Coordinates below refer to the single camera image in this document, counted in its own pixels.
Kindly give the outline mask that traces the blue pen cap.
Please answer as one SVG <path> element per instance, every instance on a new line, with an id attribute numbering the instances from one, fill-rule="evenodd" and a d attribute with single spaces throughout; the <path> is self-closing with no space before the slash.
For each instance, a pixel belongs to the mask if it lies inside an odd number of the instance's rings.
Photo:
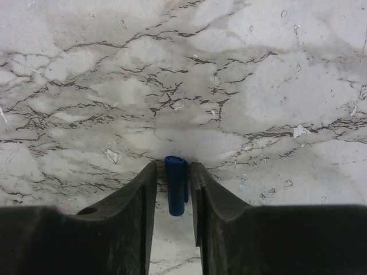
<path id="1" fill-rule="evenodd" d="M 188 162 L 177 156 L 166 156 L 164 161 L 169 213 L 179 217 L 189 201 Z"/>

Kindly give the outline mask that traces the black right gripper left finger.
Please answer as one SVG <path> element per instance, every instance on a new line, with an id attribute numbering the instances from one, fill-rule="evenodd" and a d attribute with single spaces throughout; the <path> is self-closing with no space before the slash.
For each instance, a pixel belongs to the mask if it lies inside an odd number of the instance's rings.
<path id="1" fill-rule="evenodd" d="M 157 165 L 104 199 L 65 214 L 54 207 L 1 208 L 2 274 L 147 274 Z"/>

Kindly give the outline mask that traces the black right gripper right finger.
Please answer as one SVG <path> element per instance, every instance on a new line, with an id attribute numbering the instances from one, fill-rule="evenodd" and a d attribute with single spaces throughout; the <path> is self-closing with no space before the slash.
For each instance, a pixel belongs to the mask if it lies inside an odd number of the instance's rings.
<path id="1" fill-rule="evenodd" d="M 366 207 L 252 206 L 190 168 L 203 274 L 365 274 Z"/>

